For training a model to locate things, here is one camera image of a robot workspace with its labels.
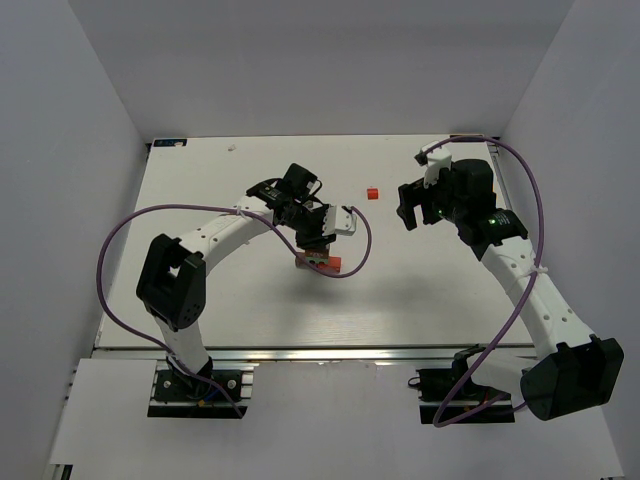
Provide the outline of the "left blue label sticker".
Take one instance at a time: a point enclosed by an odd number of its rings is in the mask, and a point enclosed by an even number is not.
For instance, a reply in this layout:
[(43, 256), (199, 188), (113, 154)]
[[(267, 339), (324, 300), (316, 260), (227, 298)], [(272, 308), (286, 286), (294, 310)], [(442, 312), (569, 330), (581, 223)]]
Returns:
[(168, 138), (168, 139), (155, 139), (152, 146), (154, 148), (174, 148), (184, 147), (187, 144), (186, 138)]

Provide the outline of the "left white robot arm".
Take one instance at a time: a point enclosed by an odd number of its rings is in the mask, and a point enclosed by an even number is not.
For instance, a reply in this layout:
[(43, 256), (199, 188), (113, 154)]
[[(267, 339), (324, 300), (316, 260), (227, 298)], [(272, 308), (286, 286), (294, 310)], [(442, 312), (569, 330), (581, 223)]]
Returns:
[(182, 373), (205, 377), (212, 360), (204, 347), (197, 320), (206, 304), (206, 279), (227, 256), (270, 225), (295, 232), (296, 247), (328, 257), (334, 234), (324, 232), (327, 204), (316, 197), (318, 177), (293, 163), (282, 178), (250, 187), (230, 212), (207, 224), (171, 238), (153, 239), (136, 287), (136, 295), (161, 329), (171, 353), (169, 362)]

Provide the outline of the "green notched block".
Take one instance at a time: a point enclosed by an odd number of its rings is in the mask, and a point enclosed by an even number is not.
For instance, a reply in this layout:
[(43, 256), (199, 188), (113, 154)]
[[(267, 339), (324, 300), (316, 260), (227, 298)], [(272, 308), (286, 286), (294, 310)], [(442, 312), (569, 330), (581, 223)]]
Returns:
[(330, 257), (328, 255), (317, 255), (316, 253), (305, 256), (306, 260), (313, 265), (328, 265)]

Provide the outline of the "purple cube block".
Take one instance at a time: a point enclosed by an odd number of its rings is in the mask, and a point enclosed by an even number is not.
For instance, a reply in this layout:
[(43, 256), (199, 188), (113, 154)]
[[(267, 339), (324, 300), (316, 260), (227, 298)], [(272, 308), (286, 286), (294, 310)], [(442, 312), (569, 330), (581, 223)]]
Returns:
[(328, 252), (329, 246), (328, 245), (312, 245), (312, 246), (304, 247), (304, 250), (305, 252), (315, 252), (315, 253)]

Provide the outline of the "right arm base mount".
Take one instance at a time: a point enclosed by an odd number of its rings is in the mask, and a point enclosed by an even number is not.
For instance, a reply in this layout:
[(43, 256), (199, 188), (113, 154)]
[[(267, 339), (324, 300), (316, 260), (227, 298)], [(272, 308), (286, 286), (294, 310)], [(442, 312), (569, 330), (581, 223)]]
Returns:
[[(418, 393), (419, 412), (422, 424), (432, 424), (439, 405), (454, 387), (457, 380), (468, 369), (468, 359), (484, 350), (474, 346), (454, 355), (452, 364), (447, 368), (423, 368), (416, 371), (407, 381), (407, 386)], [(496, 396), (503, 395), (499, 401), (483, 411), (467, 417), (460, 424), (508, 424), (515, 422), (511, 396), (491, 387), (480, 386), (468, 380), (454, 395), (452, 401), (442, 413), (441, 422), (462, 415), (475, 407), (485, 405)]]

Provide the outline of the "red rectangular block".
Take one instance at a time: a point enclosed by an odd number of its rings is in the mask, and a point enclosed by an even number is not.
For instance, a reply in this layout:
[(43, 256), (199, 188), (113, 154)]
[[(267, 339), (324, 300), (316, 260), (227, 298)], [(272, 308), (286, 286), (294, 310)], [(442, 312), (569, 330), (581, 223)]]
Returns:
[(340, 257), (329, 256), (326, 259), (320, 261), (317, 267), (320, 270), (327, 271), (331, 274), (341, 273), (342, 260)]

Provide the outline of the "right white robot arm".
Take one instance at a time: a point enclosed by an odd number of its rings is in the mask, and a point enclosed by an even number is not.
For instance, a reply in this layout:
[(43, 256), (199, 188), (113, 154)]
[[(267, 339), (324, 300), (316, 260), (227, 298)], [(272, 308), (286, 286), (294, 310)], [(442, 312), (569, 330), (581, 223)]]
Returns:
[(565, 301), (538, 265), (528, 232), (498, 207), (493, 170), (479, 159), (430, 165), (425, 176), (398, 189), (398, 216), (408, 230), (421, 215), (426, 225), (446, 220), (494, 276), (512, 302), (536, 351), (533, 360), (474, 346), (457, 353), (448, 397), (491, 388), (523, 399), (547, 421), (609, 402), (624, 353), (613, 338), (601, 339)]

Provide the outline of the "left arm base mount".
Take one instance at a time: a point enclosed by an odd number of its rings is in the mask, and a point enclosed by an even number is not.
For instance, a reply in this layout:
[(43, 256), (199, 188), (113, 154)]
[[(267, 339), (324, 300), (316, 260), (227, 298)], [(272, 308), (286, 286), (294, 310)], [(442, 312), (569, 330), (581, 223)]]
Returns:
[(147, 408), (149, 418), (239, 420), (247, 411), (253, 369), (225, 366), (211, 378), (221, 389), (175, 372), (159, 363)]

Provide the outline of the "aluminium table frame rail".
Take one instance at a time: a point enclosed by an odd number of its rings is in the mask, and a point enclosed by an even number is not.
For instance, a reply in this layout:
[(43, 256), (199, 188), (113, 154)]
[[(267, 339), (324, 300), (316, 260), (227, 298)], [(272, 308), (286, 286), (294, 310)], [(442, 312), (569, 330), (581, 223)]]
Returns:
[(492, 273), (504, 288), (505, 294), (514, 305), (514, 311), (501, 328), (495, 339), (501, 340), (506, 332), (521, 319), (531, 337), (535, 351), (544, 358), (556, 351), (561, 341), (562, 329), (557, 326), (565, 315), (566, 301), (542, 266), (545, 246), (544, 207), (539, 186), (528, 163), (510, 145), (495, 140), (491, 154), (498, 172), (498, 182), (505, 204), (513, 205), (509, 184), (505, 177), (507, 169), (502, 166), (503, 152), (508, 152), (513, 161), (523, 169), (529, 181), (535, 202), (537, 234), (531, 240), (507, 239), (500, 246), (491, 246), (482, 257), (482, 264)]

